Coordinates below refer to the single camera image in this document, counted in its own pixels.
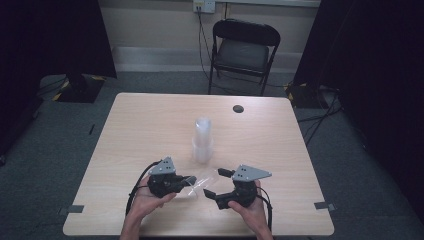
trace hand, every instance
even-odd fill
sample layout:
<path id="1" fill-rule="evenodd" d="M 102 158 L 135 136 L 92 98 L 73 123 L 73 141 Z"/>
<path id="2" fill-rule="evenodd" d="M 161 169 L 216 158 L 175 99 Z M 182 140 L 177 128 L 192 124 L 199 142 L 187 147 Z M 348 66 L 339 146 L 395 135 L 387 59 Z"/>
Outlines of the hand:
<path id="1" fill-rule="evenodd" d="M 261 195 L 261 183 L 255 180 L 258 187 L 258 195 Z M 235 201 L 228 202 L 228 206 L 239 213 L 247 226 L 252 229 L 258 239 L 273 239 L 271 230 L 268 228 L 262 199 L 255 198 L 253 203 L 245 208 Z"/>
<path id="2" fill-rule="evenodd" d="M 128 215 L 125 217 L 124 226 L 122 227 L 121 240 L 138 239 L 139 228 L 143 218 L 152 213 L 156 208 L 162 208 L 163 205 L 171 201 L 176 193 L 170 193 L 162 198 L 158 198 L 150 192 L 147 182 L 149 176 L 143 178 L 139 183 L 139 189 L 134 197 L 132 206 Z"/>

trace wall outlet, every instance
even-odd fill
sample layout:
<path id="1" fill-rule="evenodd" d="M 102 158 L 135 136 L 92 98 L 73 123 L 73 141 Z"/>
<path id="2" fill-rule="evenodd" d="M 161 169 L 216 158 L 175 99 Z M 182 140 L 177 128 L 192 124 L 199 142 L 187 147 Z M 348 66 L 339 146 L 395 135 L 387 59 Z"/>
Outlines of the wall outlet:
<path id="1" fill-rule="evenodd" d="M 205 13 L 215 13 L 215 1 L 205 0 Z"/>
<path id="2" fill-rule="evenodd" d="M 202 12 L 202 10 L 205 8 L 205 1 L 204 0 L 193 0 L 193 12 Z"/>
<path id="3" fill-rule="evenodd" d="M 193 0 L 193 12 L 215 13 L 215 0 Z"/>

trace chair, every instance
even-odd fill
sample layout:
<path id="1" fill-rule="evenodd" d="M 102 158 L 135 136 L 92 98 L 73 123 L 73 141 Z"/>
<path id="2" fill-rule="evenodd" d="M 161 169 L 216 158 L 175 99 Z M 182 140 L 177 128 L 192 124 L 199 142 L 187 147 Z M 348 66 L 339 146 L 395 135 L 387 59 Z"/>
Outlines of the chair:
<path id="1" fill-rule="evenodd" d="M 217 38 L 222 39 L 218 50 Z M 213 48 L 208 94 L 211 94 L 213 69 L 261 77 L 264 94 L 271 65 L 280 45 L 280 34 L 273 27 L 236 19 L 223 19 L 213 27 Z"/>

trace robotic hand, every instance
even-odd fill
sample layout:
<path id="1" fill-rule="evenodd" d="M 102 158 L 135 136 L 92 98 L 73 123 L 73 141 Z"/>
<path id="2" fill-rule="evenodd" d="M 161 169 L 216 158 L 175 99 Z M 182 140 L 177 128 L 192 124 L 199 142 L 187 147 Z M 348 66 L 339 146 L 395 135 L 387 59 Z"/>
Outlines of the robotic hand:
<path id="1" fill-rule="evenodd" d="M 181 176 L 175 172 L 174 163 L 170 157 L 160 161 L 149 171 L 150 178 L 147 186 L 150 192 L 162 198 L 172 192 L 179 193 L 184 187 L 192 186 L 196 182 L 194 176 Z"/>
<path id="2" fill-rule="evenodd" d="M 246 165 L 240 165 L 236 171 L 219 168 L 218 174 L 232 178 L 235 186 L 232 192 L 220 195 L 216 195 L 216 193 L 212 191 L 203 189 L 205 196 L 209 199 L 215 200 L 219 209 L 229 208 L 229 201 L 236 201 L 243 207 L 249 207 L 258 195 L 254 180 L 270 177 L 272 175 L 270 172 Z"/>

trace wall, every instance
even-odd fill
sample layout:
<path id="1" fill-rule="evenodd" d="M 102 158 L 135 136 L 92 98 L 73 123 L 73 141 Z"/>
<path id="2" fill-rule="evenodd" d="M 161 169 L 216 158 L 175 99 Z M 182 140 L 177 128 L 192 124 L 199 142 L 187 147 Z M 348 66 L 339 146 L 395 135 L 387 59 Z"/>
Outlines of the wall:
<path id="1" fill-rule="evenodd" d="M 186 49 L 193 52 L 199 49 L 199 18 L 192 11 L 192 1 L 99 0 L 99 3 L 112 47 Z M 201 20 L 209 46 L 212 45 L 213 24 L 225 17 L 275 27 L 282 36 L 275 64 L 281 62 L 279 58 L 289 58 L 290 61 L 294 58 L 294 63 L 290 64 L 294 64 L 291 68 L 296 68 L 316 12 L 316 7 L 217 2 L 215 13 L 202 14 Z M 201 41 L 205 49 L 203 36 Z"/>

